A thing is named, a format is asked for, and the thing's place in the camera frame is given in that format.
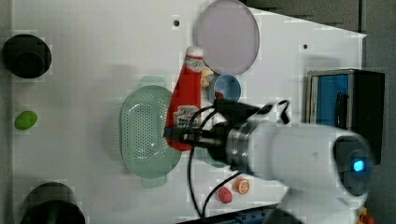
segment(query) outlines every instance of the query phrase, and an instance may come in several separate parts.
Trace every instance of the black cup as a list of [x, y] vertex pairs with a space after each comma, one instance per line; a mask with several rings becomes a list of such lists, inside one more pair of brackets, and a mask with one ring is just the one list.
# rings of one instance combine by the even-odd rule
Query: black cup
[[47, 183], [33, 189], [23, 204], [21, 224], [85, 224], [73, 191], [61, 183]]
[[2, 49], [6, 68], [15, 76], [40, 77], [46, 73], [52, 61], [50, 48], [34, 35], [15, 35]]

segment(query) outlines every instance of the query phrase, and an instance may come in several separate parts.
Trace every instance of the green strainer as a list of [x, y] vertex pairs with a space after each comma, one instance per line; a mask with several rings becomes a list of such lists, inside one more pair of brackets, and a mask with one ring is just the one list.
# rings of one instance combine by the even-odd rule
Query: green strainer
[[172, 93], [158, 77], [143, 77], [140, 83], [120, 112], [121, 155], [127, 168], [142, 177], [143, 187], [155, 188], [166, 183], [181, 152], [163, 138]]

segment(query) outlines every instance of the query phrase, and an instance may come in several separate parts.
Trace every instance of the black box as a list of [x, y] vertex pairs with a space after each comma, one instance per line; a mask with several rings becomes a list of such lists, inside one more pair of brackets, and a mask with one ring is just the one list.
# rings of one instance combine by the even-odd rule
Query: black box
[[381, 162], [385, 75], [358, 69], [308, 72], [305, 122], [363, 136]]

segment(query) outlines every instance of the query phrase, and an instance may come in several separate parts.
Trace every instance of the ketchup bottle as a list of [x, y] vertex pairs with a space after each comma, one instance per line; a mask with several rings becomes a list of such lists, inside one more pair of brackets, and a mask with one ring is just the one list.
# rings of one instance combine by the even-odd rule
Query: ketchup bottle
[[[188, 127], [192, 115], [201, 108], [201, 75], [203, 67], [203, 50], [192, 46], [187, 48], [183, 67], [172, 94], [171, 103], [166, 117], [166, 128]], [[193, 127], [198, 127], [201, 118], [198, 117]], [[172, 142], [166, 138], [169, 147], [180, 151], [191, 149], [191, 145]]]

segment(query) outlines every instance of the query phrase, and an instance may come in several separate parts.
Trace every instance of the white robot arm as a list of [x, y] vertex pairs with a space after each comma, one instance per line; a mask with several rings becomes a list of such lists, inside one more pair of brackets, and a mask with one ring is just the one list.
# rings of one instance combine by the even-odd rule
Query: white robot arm
[[266, 224], [355, 224], [374, 166], [360, 135], [314, 124], [263, 119], [271, 108], [216, 100], [226, 118], [210, 131], [174, 129], [173, 140], [207, 147], [215, 160], [290, 187]]

